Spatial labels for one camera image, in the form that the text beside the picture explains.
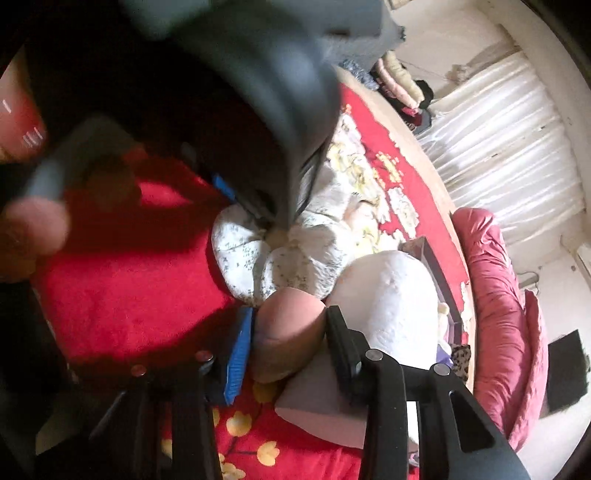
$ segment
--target white cushion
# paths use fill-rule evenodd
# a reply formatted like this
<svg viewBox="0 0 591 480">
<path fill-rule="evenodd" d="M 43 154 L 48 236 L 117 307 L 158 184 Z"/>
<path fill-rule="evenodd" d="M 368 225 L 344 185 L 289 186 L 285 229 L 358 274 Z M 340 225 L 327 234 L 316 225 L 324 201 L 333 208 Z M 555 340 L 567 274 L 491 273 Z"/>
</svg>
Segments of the white cushion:
<svg viewBox="0 0 591 480">
<path fill-rule="evenodd" d="M 399 363 L 429 369 L 437 355 L 437 292 L 417 259 L 385 251 L 355 260 L 326 302 L 338 305 L 347 326 L 362 332 L 371 348 Z M 418 449 L 416 405 L 408 402 L 409 451 Z M 277 414 L 312 435 L 363 448 L 366 412 L 353 410 L 338 392 L 326 349 L 286 386 Z"/>
</svg>

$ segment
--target black object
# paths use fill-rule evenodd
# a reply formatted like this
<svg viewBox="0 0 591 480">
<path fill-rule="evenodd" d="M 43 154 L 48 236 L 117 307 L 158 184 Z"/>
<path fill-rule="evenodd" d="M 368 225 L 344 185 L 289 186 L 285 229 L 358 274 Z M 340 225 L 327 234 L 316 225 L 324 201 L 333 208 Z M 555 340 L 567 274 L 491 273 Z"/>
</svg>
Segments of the black object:
<svg viewBox="0 0 591 480">
<path fill-rule="evenodd" d="M 449 367 L 435 364 L 426 371 L 400 365 L 349 330 L 337 306 L 327 310 L 326 335 L 341 392 L 369 407 L 360 479 L 407 479 L 407 400 L 418 404 L 421 479 L 529 479 Z M 200 352 L 195 361 L 172 369 L 132 370 L 135 378 L 90 440 L 80 437 L 42 454 L 38 478 L 73 480 L 84 473 L 85 480 L 221 480 L 211 410 L 220 391 L 216 362 Z M 166 399 L 173 403 L 171 465 L 159 452 L 158 409 Z"/>
<path fill-rule="evenodd" d="M 587 394 L 588 371 L 578 330 L 548 345 L 546 398 L 550 413 L 574 405 Z"/>
<path fill-rule="evenodd" d="M 429 86 L 429 84 L 427 82 L 425 82 L 425 80 L 415 80 L 414 83 L 416 83 L 417 86 L 421 89 L 421 91 L 425 97 L 425 99 L 421 103 L 418 104 L 418 107 L 425 110 L 425 108 L 427 108 L 429 105 L 431 105 L 431 102 L 433 101 L 435 94 L 433 93 L 433 90 Z"/>
<path fill-rule="evenodd" d="M 66 362 L 28 282 L 0 284 L 0 465 L 3 478 L 31 473 L 35 437 L 66 383 Z"/>
<path fill-rule="evenodd" d="M 340 0 L 336 17 L 314 21 L 310 2 L 292 0 L 43 3 L 26 46 L 49 157 L 104 115 L 219 173 L 256 218 L 283 228 L 309 200 L 340 109 L 335 72 L 303 21 L 378 34 L 381 19 L 379 0 Z M 33 183 L 51 183 L 46 172 Z"/>
<path fill-rule="evenodd" d="M 226 407 L 240 391 L 250 347 L 252 308 L 238 309 L 226 345 L 214 355 L 199 351 L 172 368 L 131 368 L 130 378 L 106 379 L 122 386 L 90 433 L 42 453 L 40 480 L 125 479 L 222 480 L 212 406 Z M 172 404 L 173 460 L 161 453 L 160 418 Z"/>
<path fill-rule="evenodd" d="M 337 306 L 328 307 L 326 335 L 341 392 L 369 406 L 360 479 L 407 478 L 407 401 L 417 402 L 421 480 L 530 478 L 447 365 L 400 365 L 349 330 Z"/>
</svg>

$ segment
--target yellow flower pattern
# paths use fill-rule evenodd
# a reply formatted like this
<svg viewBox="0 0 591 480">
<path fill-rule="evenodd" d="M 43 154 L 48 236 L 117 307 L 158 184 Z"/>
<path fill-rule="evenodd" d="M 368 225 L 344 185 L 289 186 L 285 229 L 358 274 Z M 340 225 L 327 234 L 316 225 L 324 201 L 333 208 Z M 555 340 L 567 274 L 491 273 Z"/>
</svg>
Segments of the yellow flower pattern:
<svg viewBox="0 0 591 480">
<path fill-rule="evenodd" d="M 376 154 L 376 158 L 380 162 L 382 162 L 382 164 L 384 165 L 386 170 L 388 170 L 391 182 L 402 183 L 402 172 L 398 171 L 398 169 L 395 166 L 396 163 L 398 163 L 400 161 L 399 159 L 394 158 L 394 160 L 392 160 L 392 157 L 390 157 L 390 155 L 383 153 L 383 152 L 378 152 Z"/>
<path fill-rule="evenodd" d="M 265 466 L 275 465 L 275 459 L 278 456 L 277 442 L 265 442 L 256 451 L 256 458 Z"/>
<path fill-rule="evenodd" d="M 223 480 L 240 480 L 246 477 L 246 472 L 236 468 L 233 463 L 222 464 Z"/>
<path fill-rule="evenodd" d="M 244 415 L 241 411 L 236 411 L 232 417 L 226 421 L 228 433 L 233 437 L 244 437 L 251 431 L 252 417 L 249 414 Z"/>
</svg>

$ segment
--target pink fabric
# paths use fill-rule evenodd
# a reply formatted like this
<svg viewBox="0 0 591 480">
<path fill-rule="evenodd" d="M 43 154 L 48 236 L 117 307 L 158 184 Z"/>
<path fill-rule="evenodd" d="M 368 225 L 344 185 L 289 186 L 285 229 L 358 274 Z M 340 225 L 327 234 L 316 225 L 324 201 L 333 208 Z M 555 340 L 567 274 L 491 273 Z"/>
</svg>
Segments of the pink fabric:
<svg viewBox="0 0 591 480">
<path fill-rule="evenodd" d="M 530 330 L 532 363 L 523 402 L 513 425 L 513 430 L 508 437 L 509 444 L 515 451 L 523 447 L 529 432 L 533 429 L 540 416 L 548 380 L 548 338 L 546 337 L 546 328 L 538 298 L 529 290 L 525 291 L 525 316 Z"/>
<path fill-rule="evenodd" d="M 470 272 L 478 319 L 474 396 L 517 450 L 540 416 L 548 346 L 535 295 L 519 295 L 494 215 L 461 208 L 452 215 Z"/>
</svg>

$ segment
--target red blanket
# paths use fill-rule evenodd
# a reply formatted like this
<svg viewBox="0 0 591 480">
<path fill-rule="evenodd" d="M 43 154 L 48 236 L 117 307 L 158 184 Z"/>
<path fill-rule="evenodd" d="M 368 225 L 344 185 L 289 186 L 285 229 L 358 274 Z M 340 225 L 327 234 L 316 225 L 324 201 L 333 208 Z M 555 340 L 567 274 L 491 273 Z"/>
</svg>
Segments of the red blanket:
<svg viewBox="0 0 591 480">
<path fill-rule="evenodd" d="M 428 238 L 462 310 L 460 283 L 467 283 L 467 274 L 427 185 L 347 88 L 343 105 L 383 188 L 387 193 L 398 188 L 398 200 L 418 215 L 415 234 Z M 398 181 L 385 158 L 394 159 Z M 235 301 L 209 241 L 226 200 L 179 162 L 134 164 L 141 204 L 103 213 L 86 192 L 70 192 L 72 234 L 35 279 L 58 345 L 82 375 L 186 359 L 200 348 L 212 348 L 223 323 L 233 319 Z M 405 232 L 398 217 L 403 213 L 393 209 L 391 221 L 380 228 Z M 236 404 L 216 415 L 225 480 L 356 479 L 361 452 L 324 442 L 280 419 L 272 407 L 277 388 L 246 380 Z M 411 474 L 418 478 L 418 470 Z"/>
</svg>

